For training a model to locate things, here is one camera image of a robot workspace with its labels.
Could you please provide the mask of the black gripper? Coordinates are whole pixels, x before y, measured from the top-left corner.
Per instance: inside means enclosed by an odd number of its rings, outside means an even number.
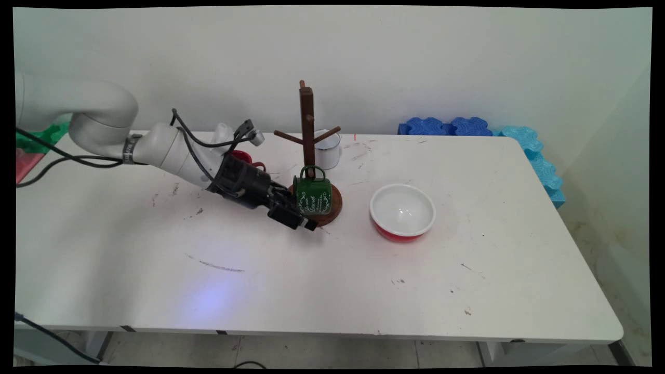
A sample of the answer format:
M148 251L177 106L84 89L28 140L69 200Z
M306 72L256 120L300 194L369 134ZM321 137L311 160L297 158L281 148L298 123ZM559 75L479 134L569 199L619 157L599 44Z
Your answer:
M314 231L318 227L317 221L297 208L295 198L287 187L273 181L267 172L231 153L224 154L207 190L250 209L266 206L269 218L293 230L303 227Z

